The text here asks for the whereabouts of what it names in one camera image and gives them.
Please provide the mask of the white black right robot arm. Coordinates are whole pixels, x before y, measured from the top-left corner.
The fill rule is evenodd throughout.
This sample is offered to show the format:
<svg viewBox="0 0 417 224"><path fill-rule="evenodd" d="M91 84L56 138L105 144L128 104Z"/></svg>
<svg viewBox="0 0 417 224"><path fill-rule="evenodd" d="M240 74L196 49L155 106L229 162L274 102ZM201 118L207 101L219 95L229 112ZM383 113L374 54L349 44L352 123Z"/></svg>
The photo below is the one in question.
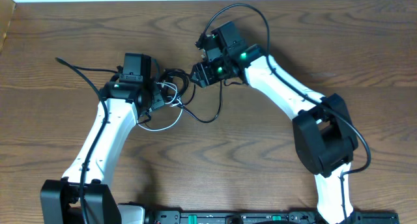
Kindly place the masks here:
<svg viewBox="0 0 417 224"><path fill-rule="evenodd" d="M203 59L190 79L200 87L237 77L270 98L291 120L297 156L315 177L317 211L327 223L350 223L351 168L358 147L344 100L315 92L289 75L264 48L247 45L231 21L202 33L195 43Z"/></svg>

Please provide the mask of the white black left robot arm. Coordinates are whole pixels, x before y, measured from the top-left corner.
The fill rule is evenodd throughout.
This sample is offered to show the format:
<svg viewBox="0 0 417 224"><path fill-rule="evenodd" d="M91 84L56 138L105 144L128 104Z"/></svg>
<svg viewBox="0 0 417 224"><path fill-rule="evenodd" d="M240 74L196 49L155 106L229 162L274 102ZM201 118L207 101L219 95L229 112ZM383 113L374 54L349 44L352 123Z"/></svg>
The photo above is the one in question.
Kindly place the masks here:
<svg viewBox="0 0 417 224"><path fill-rule="evenodd" d="M117 204L111 194L124 143L140 117L163 106L152 58L126 53L124 64L101 89L93 127L72 165L59 180L46 180L40 192L45 223L144 223L139 204Z"/></svg>

